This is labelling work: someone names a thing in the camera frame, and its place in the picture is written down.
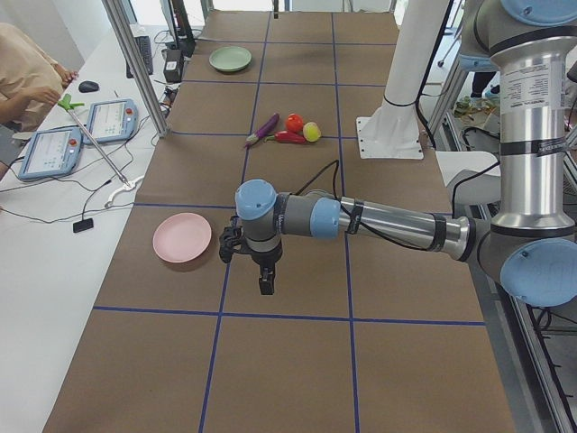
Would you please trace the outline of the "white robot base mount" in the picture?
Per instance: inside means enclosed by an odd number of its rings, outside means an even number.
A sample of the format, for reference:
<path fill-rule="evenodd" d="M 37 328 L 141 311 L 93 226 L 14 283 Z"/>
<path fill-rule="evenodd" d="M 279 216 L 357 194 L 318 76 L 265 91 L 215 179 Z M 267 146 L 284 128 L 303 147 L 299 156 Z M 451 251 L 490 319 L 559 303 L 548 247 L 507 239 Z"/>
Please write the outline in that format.
<path fill-rule="evenodd" d="M 357 139 L 364 160 L 421 160 L 418 99 L 444 33 L 452 3 L 445 0 L 408 2 L 382 103 L 370 117 L 359 117 Z"/>

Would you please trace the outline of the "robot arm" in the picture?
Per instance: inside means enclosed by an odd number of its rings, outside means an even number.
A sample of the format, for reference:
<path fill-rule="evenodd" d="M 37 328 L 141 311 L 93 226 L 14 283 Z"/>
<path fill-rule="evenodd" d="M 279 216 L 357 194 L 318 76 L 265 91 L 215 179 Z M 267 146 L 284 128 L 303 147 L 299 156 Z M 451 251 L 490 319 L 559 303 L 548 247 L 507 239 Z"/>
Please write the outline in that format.
<path fill-rule="evenodd" d="M 235 193 L 238 225 L 220 237 L 220 257 L 247 254 L 259 265 L 261 293 L 274 291 L 283 235 L 374 235 L 408 249 L 477 263 L 509 295 L 552 307 L 576 295 L 575 224 L 563 211 L 563 77 L 576 44 L 573 1 L 470 1 L 459 61 L 495 69 L 500 83 L 499 175 L 462 170 L 452 201 L 498 200 L 490 221 L 414 212 L 322 191 L 278 193 L 265 180 Z"/>

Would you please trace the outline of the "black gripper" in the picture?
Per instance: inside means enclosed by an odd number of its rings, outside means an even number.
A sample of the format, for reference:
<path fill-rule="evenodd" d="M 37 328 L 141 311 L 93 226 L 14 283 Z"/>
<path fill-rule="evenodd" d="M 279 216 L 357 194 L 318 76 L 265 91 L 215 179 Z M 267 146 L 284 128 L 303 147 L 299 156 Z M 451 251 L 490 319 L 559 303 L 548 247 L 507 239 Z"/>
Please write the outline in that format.
<path fill-rule="evenodd" d="M 272 237 L 265 241 L 256 241 L 250 238 L 246 239 L 247 246 L 250 249 L 251 258 L 261 267 L 259 277 L 259 287 L 261 295 L 274 294 L 275 271 L 272 269 L 282 257 L 283 249 L 280 237 Z"/>

